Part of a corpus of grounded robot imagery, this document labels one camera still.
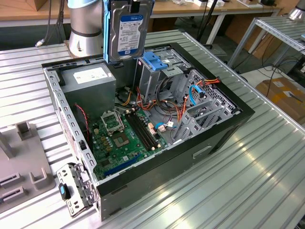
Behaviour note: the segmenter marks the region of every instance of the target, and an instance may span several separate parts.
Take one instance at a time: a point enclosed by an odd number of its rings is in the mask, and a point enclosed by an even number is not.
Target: blue latch
[[[145,52],[143,59],[151,66],[154,71],[162,70],[168,67],[168,65],[164,64],[153,52]]]

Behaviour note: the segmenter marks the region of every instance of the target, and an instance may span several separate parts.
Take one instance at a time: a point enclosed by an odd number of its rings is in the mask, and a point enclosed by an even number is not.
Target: gray power supply
[[[92,118],[114,108],[116,79],[106,64],[93,64],[61,72],[61,87],[69,106],[77,103]]]

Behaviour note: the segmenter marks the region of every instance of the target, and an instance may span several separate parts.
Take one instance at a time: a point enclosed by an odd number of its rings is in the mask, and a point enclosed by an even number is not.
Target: hard drive
[[[104,59],[116,63],[141,57],[154,1],[104,2]]]

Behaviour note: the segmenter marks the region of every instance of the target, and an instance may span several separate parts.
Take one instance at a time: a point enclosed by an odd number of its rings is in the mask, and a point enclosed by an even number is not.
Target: motherboard
[[[144,111],[124,114],[107,113],[89,123],[92,130],[93,155],[97,161],[94,173],[98,179],[119,172],[167,147],[156,132],[151,134]]]

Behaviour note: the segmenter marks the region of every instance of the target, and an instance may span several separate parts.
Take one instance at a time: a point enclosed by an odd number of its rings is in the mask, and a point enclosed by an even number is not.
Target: aluminum table
[[[283,52],[278,56],[274,64],[277,64],[281,60],[289,47],[292,47],[303,54],[305,53],[305,41],[301,39],[301,35],[305,34],[305,22],[291,21],[285,16],[254,18],[248,30],[244,34],[244,37],[233,53],[228,63],[229,67],[233,66],[237,56],[243,49],[256,26],[261,27],[263,30],[254,41],[249,53],[252,53],[252,51],[258,46],[259,42],[265,37],[267,32],[277,37],[287,45]]]
[[[169,42],[178,42],[255,110],[248,123],[215,154],[104,222],[94,208],[71,219],[56,187],[0,214],[0,225],[274,229],[299,222],[305,214],[305,130],[187,33],[150,33],[146,45]],[[35,123],[54,176],[73,158],[41,64],[69,58],[63,44],[0,52],[0,130]]]

